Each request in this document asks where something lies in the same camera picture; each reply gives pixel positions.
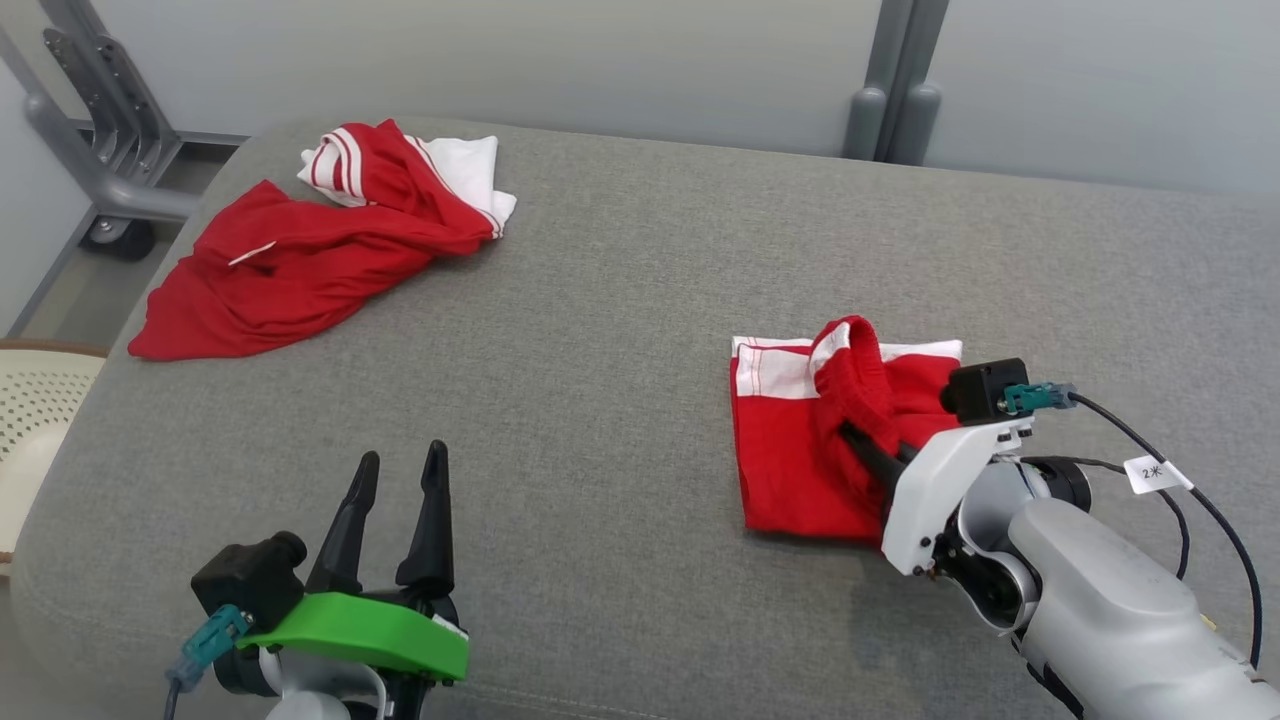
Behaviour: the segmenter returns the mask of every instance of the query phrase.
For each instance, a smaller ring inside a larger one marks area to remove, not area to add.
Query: cable label
[[[1192,489],[1193,486],[1172,462],[1157,462],[1155,457],[1143,455],[1133,460],[1124,461],[1124,471],[1129,475],[1129,484],[1135,495],[1147,495],[1157,489],[1184,487]]]

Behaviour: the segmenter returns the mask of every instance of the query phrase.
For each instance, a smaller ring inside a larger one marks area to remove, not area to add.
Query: teal cable connector
[[[996,407],[1010,415],[1021,415],[1044,407],[1069,410],[1076,405],[1070,398],[1073,392],[1075,392],[1075,386],[1071,383],[1009,386],[1005,388],[1005,398],[996,402]]]
[[[224,605],[209,616],[209,620],[196,630],[182,646],[182,657],[165,670],[164,676],[178,691],[189,693],[204,678],[205,670],[215,660],[232,651],[253,624],[253,618],[241,612],[234,605]]]

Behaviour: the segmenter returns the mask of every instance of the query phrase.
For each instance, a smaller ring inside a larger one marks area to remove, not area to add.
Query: folded red shorts
[[[938,395],[957,340],[881,345],[856,315],[815,340],[735,337],[733,436],[746,527],[879,543],[884,488],[840,434],[846,421],[890,455],[957,427]]]

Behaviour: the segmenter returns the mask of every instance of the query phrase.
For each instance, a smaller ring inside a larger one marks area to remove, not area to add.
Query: caster wheel
[[[106,255],[127,263],[137,263],[156,246],[151,223],[122,218],[99,218],[79,246],[96,255]]]

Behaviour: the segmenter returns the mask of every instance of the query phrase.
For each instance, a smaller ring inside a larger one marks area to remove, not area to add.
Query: gray cushion
[[[293,173],[334,124],[246,143],[163,270],[264,177],[319,200]],[[202,620],[191,574],[279,529],[315,551],[370,448],[383,482],[361,575],[390,584],[431,438],[451,447],[474,656],[429,716],[1061,717],[957,591],[899,577],[876,550],[744,530],[730,337],[852,313],[890,342],[1019,355],[1112,406],[1235,520],[1275,597],[1280,223],[1266,201],[402,124],[500,138],[498,187],[520,199],[504,240],[251,359],[129,357],[140,307],[50,471],[15,606],[42,662],[120,717],[159,711],[161,673]],[[1137,455],[1084,410],[1047,414],[1030,450]],[[1094,488],[1100,518],[1175,562],[1158,500],[1117,477]],[[1244,575],[1188,512],[1189,583],[1247,647]],[[260,717],[266,701],[206,682],[182,702],[191,719]]]

